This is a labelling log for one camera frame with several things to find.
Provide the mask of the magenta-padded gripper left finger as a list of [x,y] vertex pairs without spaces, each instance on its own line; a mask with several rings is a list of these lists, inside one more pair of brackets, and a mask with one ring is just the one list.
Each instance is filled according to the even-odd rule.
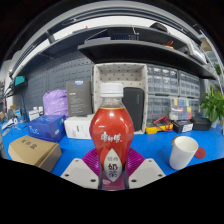
[[100,162],[96,149],[81,159],[73,159],[61,177],[81,187],[97,189],[100,185]]

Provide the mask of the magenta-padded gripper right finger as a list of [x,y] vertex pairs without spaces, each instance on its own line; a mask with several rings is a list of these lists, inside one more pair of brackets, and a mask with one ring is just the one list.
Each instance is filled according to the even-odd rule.
[[129,189],[141,188],[165,177],[162,169],[152,159],[145,159],[134,149],[130,149],[126,161],[126,175]]

